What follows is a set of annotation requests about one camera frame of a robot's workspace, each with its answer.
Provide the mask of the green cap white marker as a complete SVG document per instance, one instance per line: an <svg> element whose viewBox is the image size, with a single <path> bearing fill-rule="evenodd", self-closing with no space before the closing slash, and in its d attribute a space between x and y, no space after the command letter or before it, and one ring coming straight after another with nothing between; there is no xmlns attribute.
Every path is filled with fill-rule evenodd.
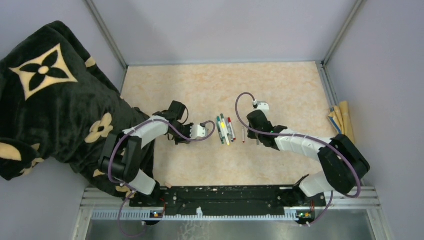
<svg viewBox="0 0 424 240"><path fill-rule="evenodd" d="M216 121L219 123L220 131L221 131L221 135L222 135L222 139L223 139L223 142L225 143L226 141L225 141L225 138L224 138L224 136L223 136L222 129L221 129L221 125L220 125L221 120L220 120L220 117L219 117L219 116L217 116L217 117L216 117Z"/></svg>

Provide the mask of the dark green ink pen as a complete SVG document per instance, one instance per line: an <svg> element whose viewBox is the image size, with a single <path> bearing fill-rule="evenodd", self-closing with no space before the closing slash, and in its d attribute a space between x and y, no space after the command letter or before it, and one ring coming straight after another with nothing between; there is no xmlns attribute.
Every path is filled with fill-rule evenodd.
<svg viewBox="0 0 424 240"><path fill-rule="evenodd" d="M221 141L221 144L224 144L224 140L223 140L221 129L220 129L220 124L218 123L218 121L216 121L215 123L216 123L216 128L217 128L217 132L218 132L218 136Z"/></svg>

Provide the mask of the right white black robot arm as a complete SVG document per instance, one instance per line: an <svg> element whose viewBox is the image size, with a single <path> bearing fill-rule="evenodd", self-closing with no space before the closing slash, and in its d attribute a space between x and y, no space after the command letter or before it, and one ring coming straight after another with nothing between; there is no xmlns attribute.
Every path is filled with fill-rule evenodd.
<svg viewBox="0 0 424 240"><path fill-rule="evenodd" d="M301 134L282 125L272 125L262 110L247 115L248 137L265 147L292 152L321 164L322 171L304 176L293 192L299 206L307 206L314 196L336 191L344 195L356 186L371 169L368 161L354 143L345 135L319 138Z"/></svg>

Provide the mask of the yellow cap white marker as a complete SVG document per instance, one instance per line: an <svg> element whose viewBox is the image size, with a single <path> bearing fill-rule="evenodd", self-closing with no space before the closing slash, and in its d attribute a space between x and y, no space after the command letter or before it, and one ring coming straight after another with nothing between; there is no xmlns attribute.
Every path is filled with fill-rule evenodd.
<svg viewBox="0 0 424 240"><path fill-rule="evenodd" d="M226 128L225 123L224 122L221 122L220 123L220 127L222 129L222 133L223 133L223 136L225 138L226 144L229 146L230 145L230 139L229 139L229 134L227 132L227 128Z"/></svg>

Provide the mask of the blue tip acrylic marker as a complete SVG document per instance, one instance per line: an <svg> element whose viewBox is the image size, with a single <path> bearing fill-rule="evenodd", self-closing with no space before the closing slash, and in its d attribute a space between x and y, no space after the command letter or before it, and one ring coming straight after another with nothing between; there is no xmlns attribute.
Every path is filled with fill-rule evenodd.
<svg viewBox="0 0 424 240"><path fill-rule="evenodd" d="M233 132L232 132L230 124L227 121L226 121L226 127L229 134L229 139L231 142L233 142L234 141Z"/></svg>

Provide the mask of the red cap white marker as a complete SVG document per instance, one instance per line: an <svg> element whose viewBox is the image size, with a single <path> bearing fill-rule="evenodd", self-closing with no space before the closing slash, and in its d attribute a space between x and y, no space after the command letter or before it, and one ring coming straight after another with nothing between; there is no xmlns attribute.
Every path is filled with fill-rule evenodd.
<svg viewBox="0 0 424 240"><path fill-rule="evenodd" d="M231 118L228 117L227 121L228 121L228 126L229 126L229 129L230 129L230 132L231 132L231 137L232 137L231 141L234 142L237 138L236 138L235 130L234 130L233 125L232 125Z"/></svg>

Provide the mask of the red cap green-end marker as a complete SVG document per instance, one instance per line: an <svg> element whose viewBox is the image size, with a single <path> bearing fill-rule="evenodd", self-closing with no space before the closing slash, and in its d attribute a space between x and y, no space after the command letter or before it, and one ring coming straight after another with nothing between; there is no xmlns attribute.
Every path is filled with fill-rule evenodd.
<svg viewBox="0 0 424 240"><path fill-rule="evenodd" d="M246 142L246 129L243 125L241 126L241 136L242 136L242 143L245 143Z"/></svg>

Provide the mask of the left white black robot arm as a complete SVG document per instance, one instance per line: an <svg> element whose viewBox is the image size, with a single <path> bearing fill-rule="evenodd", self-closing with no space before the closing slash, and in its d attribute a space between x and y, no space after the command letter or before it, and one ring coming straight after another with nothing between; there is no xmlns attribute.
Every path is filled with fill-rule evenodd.
<svg viewBox="0 0 424 240"><path fill-rule="evenodd" d="M141 194L141 200L149 207L160 202L160 184L142 169L150 158L156 138L171 135L175 143L187 144L196 138L193 123L181 123L187 107L173 101L167 110L156 112L145 122L125 130L114 130L107 137L98 161L98 168L108 179L130 192Z"/></svg>

